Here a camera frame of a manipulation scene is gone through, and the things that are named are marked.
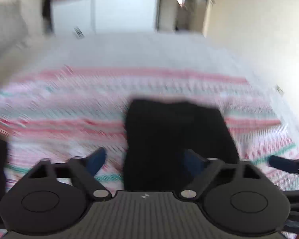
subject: round gray joint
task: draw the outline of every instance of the round gray joint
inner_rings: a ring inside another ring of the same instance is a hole
[[[187,198],[187,199],[191,199],[191,198],[194,198],[197,196],[197,193],[192,190],[185,190],[185,191],[182,191],[180,194],[183,198]]]
[[[109,195],[109,192],[106,190],[96,190],[93,192],[93,195],[97,198],[105,198]]]

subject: white wardrobe door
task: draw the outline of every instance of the white wardrobe door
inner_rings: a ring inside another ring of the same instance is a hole
[[[52,21],[56,35],[68,35],[79,28],[83,35],[93,32],[92,0],[60,0],[52,3]]]
[[[157,0],[93,0],[95,31],[155,31]]]

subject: bed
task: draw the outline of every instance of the bed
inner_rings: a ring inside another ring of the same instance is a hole
[[[282,190],[299,189],[298,176],[267,165],[271,155],[299,159],[299,122],[278,92],[202,35],[125,33],[42,37],[0,58],[7,190],[42,158],[64,162],[100,146],[108,158],[95,178],[122,190],[124,113],[139,96],[218,107],[240,158]]]

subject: striped blanket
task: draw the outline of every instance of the striped blanket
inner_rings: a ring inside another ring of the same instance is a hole
[[[108,158],[95,178],[113,194],[122,190],[123,122],[135,97],[218,107],[239,156],[282,189],[299,189],[297,176],[267,165],[271,155],[299,159],[299,147],[265,96],[245,78],[162,68],[65,67],[0,90],[0,133],[9,141],[7,190],[42,158],[65,162],[101,146]]]

